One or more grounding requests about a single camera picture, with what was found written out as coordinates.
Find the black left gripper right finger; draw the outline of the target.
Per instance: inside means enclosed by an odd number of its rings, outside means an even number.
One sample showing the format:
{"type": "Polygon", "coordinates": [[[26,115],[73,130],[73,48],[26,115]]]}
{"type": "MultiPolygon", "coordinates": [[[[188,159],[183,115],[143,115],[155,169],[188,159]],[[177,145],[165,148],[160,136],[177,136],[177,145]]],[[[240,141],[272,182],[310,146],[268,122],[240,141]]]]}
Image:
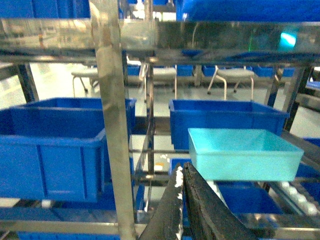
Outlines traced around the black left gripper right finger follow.
{"type": "Polygon", "coordinates": [[[194,240],[256,240],[218,197],[196,168],[183,165],[184,193],[194,240]]]}

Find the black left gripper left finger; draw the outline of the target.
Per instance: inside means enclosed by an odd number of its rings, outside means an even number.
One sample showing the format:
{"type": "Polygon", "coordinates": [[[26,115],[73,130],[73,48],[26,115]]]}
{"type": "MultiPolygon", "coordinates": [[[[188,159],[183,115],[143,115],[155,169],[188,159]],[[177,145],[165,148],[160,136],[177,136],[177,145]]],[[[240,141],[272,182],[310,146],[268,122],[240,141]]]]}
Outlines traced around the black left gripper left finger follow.
{"type": "Polygon", "coordinates": [[[158,207],[141,233],[140,240],[181,240],[183,236],[183,168],[178,163],[158,207]]]}

